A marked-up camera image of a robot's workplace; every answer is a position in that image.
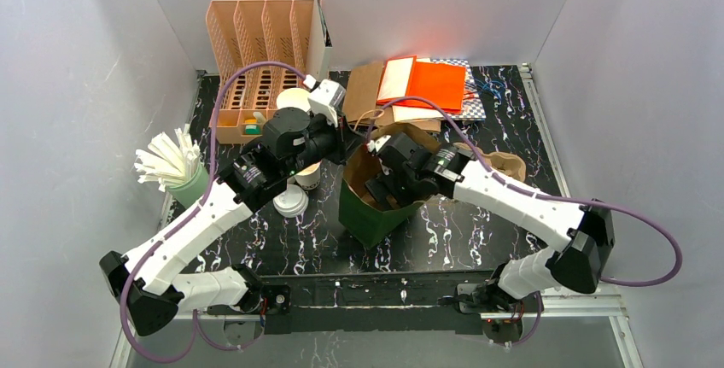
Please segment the green paper bag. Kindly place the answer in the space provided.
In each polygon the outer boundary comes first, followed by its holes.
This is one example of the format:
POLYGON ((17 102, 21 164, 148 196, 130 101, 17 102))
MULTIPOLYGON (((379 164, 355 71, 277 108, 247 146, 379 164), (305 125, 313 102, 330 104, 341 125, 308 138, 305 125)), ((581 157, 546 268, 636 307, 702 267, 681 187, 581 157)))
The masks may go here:
POLYGON ((343 169, 338 219, 365 248, 372 248, 440 192, 425 165, 441 143, 410 124, 392 124, 363 135, 363 143, 343 169), (402 209, 381 209, 366 191, 365 181, 381 171, 404 169, 418 175, 413 186, 422 201, 402 209))

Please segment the peach plastic file organizer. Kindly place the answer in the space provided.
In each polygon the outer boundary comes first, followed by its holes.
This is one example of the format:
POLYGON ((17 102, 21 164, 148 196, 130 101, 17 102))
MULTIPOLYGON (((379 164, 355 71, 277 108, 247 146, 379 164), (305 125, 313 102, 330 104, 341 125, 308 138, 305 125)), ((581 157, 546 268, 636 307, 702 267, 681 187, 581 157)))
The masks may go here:
POLYGON ((329 75, 331 36, 321 0, 213 0, 207 31, 221 81, 243 67, 214 121, 222 144, 244 144, 256 136, 256 113, 270 119, 277 94, 301 86, 298 73, 329 75))

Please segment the single white paper cup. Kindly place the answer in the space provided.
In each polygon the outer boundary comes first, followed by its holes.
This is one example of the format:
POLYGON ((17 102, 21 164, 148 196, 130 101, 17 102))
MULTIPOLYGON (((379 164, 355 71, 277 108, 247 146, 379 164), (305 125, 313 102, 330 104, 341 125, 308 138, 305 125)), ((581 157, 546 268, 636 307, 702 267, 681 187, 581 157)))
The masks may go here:
POLYGON ((295 182, 303 190, 314 190, 321 182, 321 163, 315 163, 298 172, 295 176, 295 182))

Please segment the checkered blue white bag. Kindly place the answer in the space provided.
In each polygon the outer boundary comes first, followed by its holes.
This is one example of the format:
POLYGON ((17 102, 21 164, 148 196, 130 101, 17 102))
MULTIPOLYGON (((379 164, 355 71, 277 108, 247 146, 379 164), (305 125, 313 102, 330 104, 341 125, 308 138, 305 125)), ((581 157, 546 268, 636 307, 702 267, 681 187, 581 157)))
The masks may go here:
POLYGON ((435 59, 432 58, 433 63, 441 63, 453 66, 459 66, 465 68, 465 86, 464 86, 464 99, 462 101, 461 110, 456 113, 450 113, 454 120, 462 121, 478 121, 485 120, 486 113, 480 99, 479 90, 476 88, 476 82, 472 74, 471 66, 468 61, 461 59, 435 59))

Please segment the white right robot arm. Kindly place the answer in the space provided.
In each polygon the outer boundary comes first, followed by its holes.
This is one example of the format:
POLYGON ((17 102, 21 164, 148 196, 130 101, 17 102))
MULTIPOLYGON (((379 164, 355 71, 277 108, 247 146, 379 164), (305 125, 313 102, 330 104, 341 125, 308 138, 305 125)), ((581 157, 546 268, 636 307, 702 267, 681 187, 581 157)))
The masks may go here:
POLYGON ((383 207, 441 195, 481 207, 546 244, 539 252, 499 266, 471 294, 471 302, 503 306, 549 288, 580 294, 597 290, 615 241, 609 210, 560 202, 450 143, 427 149, 399 132, 370 140, 366 149, 382 170, 365 186, 383 207))

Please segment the bundle of white wrapped straws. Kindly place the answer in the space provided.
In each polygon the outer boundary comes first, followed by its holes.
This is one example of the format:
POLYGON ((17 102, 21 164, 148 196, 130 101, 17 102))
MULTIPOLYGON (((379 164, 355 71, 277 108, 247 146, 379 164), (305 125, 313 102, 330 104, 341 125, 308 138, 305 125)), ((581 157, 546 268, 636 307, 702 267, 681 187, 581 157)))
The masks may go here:
POLYGON ((201 167, 200 146, 190 135, 190 124, 151 139, 146 149, 135 150, 133 168, 140 184, 157 183, 160 191, 187 184, 201 167))

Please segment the green straw holder cup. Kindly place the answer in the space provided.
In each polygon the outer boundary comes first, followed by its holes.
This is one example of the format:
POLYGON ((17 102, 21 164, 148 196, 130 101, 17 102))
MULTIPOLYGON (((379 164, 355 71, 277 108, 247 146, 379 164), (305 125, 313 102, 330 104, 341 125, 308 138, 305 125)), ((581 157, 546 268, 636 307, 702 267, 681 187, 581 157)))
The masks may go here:
POLYGON ((208 183, 207 169, 200 164, 189 180, 178 186, 167 186, 166 191, 184 208, 190 208, 204 195, 208 183))

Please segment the stack of white paper cups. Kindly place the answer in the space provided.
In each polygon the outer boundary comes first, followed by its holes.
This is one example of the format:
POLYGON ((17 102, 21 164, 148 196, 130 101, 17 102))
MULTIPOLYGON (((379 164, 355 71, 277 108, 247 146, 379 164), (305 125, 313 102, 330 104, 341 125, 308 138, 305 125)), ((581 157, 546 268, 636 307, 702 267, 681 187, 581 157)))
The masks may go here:
POLYGON ((308 113, 311 111, 309 95, 310 93, 303 88, 285 89, 277 95, 276 107, 277 109, 298 108, 308 113))

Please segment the orange paper bag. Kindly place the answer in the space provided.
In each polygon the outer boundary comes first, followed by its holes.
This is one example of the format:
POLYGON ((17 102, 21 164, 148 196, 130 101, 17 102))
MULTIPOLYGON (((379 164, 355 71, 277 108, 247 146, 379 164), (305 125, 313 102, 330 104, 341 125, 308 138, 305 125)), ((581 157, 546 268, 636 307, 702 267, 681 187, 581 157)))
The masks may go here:
POLYGON ((377 105, 401 97, 420 97, 445 112, 461 112, 466 74, 464 66, 418 61, 416 56, 388 60, 377 93, 377 105))

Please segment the white cup lid stack front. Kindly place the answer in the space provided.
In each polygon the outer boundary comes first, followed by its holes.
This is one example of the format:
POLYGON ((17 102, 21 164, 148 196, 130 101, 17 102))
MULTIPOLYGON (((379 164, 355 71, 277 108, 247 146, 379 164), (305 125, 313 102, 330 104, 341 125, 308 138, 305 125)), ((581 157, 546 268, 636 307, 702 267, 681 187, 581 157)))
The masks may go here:
POLYGON ((288 184, 287 189, 272 200, 277 212, 285 218, 294 218, 303 214, 308 202, 307 193, 297 184, 288 184))

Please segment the brown kraft paper bag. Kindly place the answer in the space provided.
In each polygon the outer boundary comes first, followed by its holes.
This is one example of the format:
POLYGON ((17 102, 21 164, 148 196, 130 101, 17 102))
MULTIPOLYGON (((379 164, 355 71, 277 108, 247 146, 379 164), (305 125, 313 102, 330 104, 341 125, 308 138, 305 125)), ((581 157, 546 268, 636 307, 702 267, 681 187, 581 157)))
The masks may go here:
MULTIPOLYGON (((354 68, 347 80, 346 95, 344 97, 342 112, 350 124, 368 125, 371 118, 377 115, 379 107, 376 105, 377 95, 384 72, 384 63, 375 61, 354 68)), ((384 114, 375 120, 376 126, 388 126, 395 123, 392 107, 387 108, 384 114)), ((410 123, 424 131, 438 133, 441 131, 439 120, 401 121, 410 123)))

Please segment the white cream paper bag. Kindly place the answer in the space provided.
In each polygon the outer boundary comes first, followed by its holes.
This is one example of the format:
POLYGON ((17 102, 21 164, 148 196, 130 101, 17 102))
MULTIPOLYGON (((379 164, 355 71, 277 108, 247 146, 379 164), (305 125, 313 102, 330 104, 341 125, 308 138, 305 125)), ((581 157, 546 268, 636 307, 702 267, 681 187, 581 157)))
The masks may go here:
POLYGON ((394 121, 439 120, 443 116, 440 112, 430 108, 414 108, 405 106, 392 107, 394 121))

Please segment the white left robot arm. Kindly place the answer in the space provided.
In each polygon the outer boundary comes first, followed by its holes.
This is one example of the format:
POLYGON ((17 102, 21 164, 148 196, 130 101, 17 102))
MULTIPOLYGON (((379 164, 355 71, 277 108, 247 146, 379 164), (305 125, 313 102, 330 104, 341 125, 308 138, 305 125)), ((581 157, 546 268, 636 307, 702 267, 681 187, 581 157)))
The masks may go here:
POLYGON ((213 306, 254 312, 261 306, 264 285, 247 266, 189 274, 184 268, 282 194, 289 178, 322 160, 342 165, 360 145, 361 135, 342 113, 342 85, 324 79, 307 95, 309 110, 279 109, 261 136, 213 180, 208 196, 142 245, 101 258, 99 266, 119 302, 122 323, 148 336, 178 313, 213 306))

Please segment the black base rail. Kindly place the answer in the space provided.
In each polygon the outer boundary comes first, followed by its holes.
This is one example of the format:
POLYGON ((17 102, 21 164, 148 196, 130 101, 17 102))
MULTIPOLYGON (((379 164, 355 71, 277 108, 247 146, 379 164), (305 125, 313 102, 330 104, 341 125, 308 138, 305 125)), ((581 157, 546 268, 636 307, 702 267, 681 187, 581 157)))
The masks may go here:
POLYGON ((213 306, 213 316, 248 321, 265 314, 266 331, 440 330, 516 341, 523 320, 536 313, 528 297, 510 308, 479 307, 474 299, 489 271, 372 272, 264 276, 251 301, 236 311, 213 306))

